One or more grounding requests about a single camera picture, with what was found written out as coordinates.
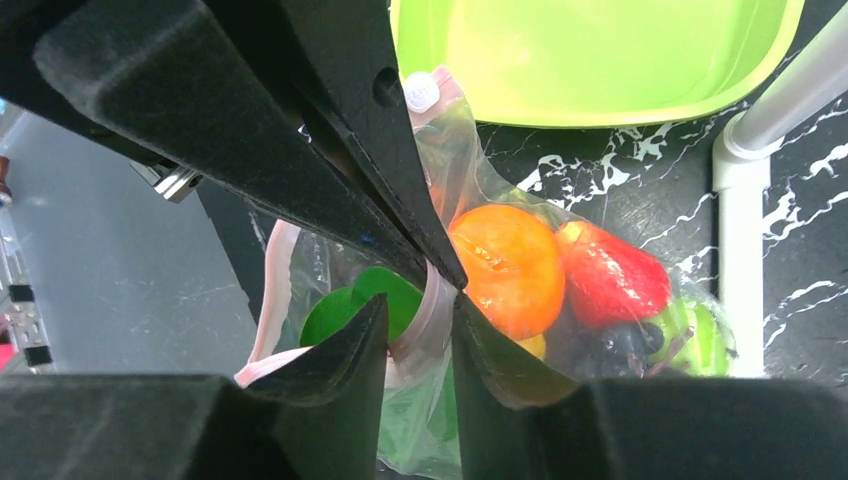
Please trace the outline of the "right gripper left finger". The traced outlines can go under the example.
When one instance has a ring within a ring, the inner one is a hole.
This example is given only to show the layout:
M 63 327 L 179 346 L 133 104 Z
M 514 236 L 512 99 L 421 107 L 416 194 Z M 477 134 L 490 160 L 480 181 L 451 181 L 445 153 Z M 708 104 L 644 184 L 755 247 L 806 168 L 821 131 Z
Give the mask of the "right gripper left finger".
M 253 385 L 216 375 L 1 380 L 5 479 L 372 479 L 388 305 Z

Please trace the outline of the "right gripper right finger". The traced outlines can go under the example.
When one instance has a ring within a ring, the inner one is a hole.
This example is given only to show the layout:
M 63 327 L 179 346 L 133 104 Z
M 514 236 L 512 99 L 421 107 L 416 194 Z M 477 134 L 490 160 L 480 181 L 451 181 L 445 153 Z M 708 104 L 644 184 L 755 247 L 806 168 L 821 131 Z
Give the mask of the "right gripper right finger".
M 466 479 L 843 479 L 847 404 L 811 382 L 573 381 L 453 307 Z

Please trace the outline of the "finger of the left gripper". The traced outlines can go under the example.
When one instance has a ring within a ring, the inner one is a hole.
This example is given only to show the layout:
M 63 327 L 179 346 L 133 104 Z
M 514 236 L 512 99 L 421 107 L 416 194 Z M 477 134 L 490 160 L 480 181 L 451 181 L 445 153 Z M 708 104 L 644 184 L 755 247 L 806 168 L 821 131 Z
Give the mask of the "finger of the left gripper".
M 304 66 L 313 136 L 336 141 L 347 176 L 402 237 L 402 259 L 427 260 L 461 289 L 467 277 L 431 201 L 401 85 L 385 1 L 283 1 Z
M 422 284 L 422 256 L 306 140 L 201 1 L 87 1 L 35 43 L 79 113 Z

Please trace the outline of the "clear zip top bag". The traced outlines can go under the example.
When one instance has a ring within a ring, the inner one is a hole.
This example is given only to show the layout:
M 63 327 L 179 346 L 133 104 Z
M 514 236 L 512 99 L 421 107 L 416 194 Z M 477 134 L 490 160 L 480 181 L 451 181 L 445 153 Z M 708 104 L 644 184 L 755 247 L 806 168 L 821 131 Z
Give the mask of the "clear zip top bag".
M 447 69 L 412 74 L 404 93 L 430 197 L 447 232 L 460 215 L 490 204 L 524 210 L 546 223 L 554 236 L 567 222 L 586 221 L 515 187 L 495 171 L 484 154 L 471 107 Z M 714 310 L 732 335 L 733 362 L 736 345 L 722 307 L 703 289 L 663 267 L 671 300 L 691 297 Z M 381 293 L 388 303 L 390 350 L 378 458 L 401 474 L 457 479 L 461 460 L 449 292 L 435 271 L 418 288 L 350 247 L 276 222 L 265 249 L 256 339 L 236 382 L 245 387 L 273 373 L 338 332 L 370 297 Z M 660 375 L 690 376 L 652 364 L 642 378 Z

